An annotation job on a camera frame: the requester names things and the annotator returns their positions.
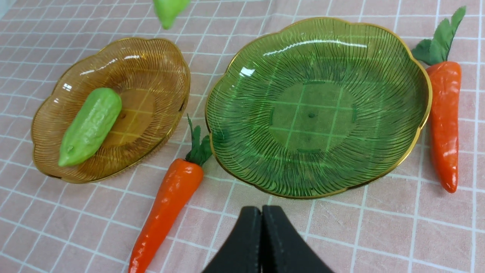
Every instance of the toy bitter melon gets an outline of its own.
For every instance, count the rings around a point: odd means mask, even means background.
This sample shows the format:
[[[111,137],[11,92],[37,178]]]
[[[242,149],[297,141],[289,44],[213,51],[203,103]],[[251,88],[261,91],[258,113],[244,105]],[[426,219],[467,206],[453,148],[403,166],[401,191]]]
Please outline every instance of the toy bitter melon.
[[[190,0],[153,0],[155,13],[162,23],[162,27],[168,30],[174,24],[175,18],[189,5]]]
[[[66,130],[59,152],[60,167],[78,165],[101,147],[121,112],[121,97],[110,88],[95,89]]]

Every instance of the pink tablecloth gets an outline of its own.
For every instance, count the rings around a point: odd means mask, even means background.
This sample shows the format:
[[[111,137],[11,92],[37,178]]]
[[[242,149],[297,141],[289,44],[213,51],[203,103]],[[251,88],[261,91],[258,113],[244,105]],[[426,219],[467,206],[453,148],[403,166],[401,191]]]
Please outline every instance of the pink tablecloth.
[[[485,67],[482,0],[198,0],[164,31],[150,0],[18,0],[0,20],[0,272],[120,273],[167,167],[190,148],[183,119],[169,143],[114,179],[72,185],[32,163],[30,123],[59,76],[111,41],[164,37],[192,71],[187,113],[204,101],[234,53],[254,38],[312,16],[372,22],[409,46],[468,5],[450,59],[461,63],[460,187],[446,194],[422,138],[392,174],[315,201],[271,197],[224,172],[206,178],[163,243],[150,272],[198,273],[244,205],[281,205],[336,272],[485,272]]]

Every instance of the carrot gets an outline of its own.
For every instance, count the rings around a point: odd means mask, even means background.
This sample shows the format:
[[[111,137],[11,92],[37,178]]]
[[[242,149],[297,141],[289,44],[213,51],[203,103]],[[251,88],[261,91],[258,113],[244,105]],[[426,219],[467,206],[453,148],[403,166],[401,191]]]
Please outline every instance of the carrot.
[[[448,61],[456,30],[465,16],[466,7],[445,18],[438,25],[433,39],[421,41],[412,50],[413,56],[429,65],[431,80],[431,160],[440,183],[449,193],[458,187],[458,102],[461,88],[461,67]]]
[[[185,160],[178,158],[168,168],[150,214],[131,252],[129,273],[144,273],[165,240],[178,214],[190,200],[204,177],[202,165],[212,155],[209,136],[200,143],[200,126],[192,134],[192,149]]]

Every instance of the glass plate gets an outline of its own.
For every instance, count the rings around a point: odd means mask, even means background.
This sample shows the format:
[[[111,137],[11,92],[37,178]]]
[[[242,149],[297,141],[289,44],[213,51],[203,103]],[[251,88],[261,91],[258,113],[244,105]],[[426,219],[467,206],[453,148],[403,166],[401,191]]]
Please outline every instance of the glass plate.
[[[319,198],[404,161],[431,98],[426,71],[396,34],[310,18],[239,51],[206,118],[229,173],[276,196]]]
[[[93,157],[78,166],[59,167],[64,132],[98,87],[114,89],[123,109]],[[172,42],[115,41],[69,68],[40,106],[32,121],[34,164],[42,173],[71,183],[120,173],[168,141],[183,115],[189,91],[189,67]]]

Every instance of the bitter melon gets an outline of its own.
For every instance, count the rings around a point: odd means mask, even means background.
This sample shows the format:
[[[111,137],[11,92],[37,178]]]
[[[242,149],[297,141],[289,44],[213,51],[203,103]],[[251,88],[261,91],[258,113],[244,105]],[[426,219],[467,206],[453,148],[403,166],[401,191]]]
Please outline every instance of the bitter melon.
[[[121,97],[111,88],[98,88],[66,130],[59,151],[60,167],[75,166],[99,150],[121,112]]]

